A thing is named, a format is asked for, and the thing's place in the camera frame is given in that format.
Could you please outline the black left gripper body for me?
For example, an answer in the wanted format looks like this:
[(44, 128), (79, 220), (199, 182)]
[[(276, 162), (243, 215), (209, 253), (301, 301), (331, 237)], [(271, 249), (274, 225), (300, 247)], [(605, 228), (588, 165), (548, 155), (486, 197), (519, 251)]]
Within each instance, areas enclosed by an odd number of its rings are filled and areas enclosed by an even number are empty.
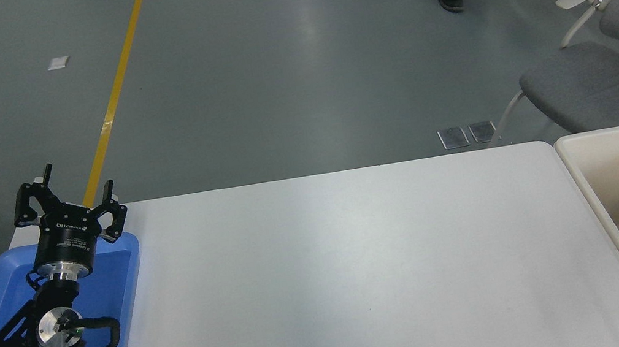
[(40, 219), (40, 236), (34, 269), (61, 262), (91, 267), (94, 264), (98, 235), (102, 232), (98, 219), (76, 204), (63, 204)]

